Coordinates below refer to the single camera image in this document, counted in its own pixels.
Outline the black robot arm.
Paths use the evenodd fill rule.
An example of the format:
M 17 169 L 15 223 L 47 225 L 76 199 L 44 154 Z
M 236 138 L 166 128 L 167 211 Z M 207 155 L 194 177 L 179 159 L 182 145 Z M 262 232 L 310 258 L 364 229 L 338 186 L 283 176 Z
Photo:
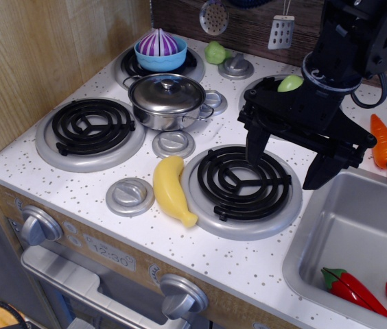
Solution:
M 257 166 L 277 136 L 316 153 L 303 184 L 316 190 L 341 170 L 358 167 L 377 139 L 341 110 L 363 79 L 378 77 L 387 93 L 387 1 L 326 1 L 314 50 L 301 66 L 303 83 L 279 91 L 274 77 L 244 93 L 239 120 L 246 160 Z

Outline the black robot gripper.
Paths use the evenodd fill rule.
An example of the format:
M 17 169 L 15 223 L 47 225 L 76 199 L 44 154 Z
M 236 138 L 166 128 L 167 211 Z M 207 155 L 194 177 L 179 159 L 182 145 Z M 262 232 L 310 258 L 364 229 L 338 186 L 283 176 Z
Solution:
M 270 133 L 254 118 L 254 111 L 264 107 L 267 114 L 284 120 L 298 136 L 290 142 L 316 152 L 309 166 L 304 190 L 317 190 L 335 177 L 342 168 L 359 167 L 365 152 L 375 146 L 376 138 L 350 119 L 342 110 L 344 98 L 360 85 L 360 79 L 335 82 L 315 76 L 316 67 L 303 64 L 303 84 L 296 90 L 279 93 L 269 90 L 245 92 L 245 112 L 239 113 L 246 136 L 246 159 L 257 166 L 263 156 Z

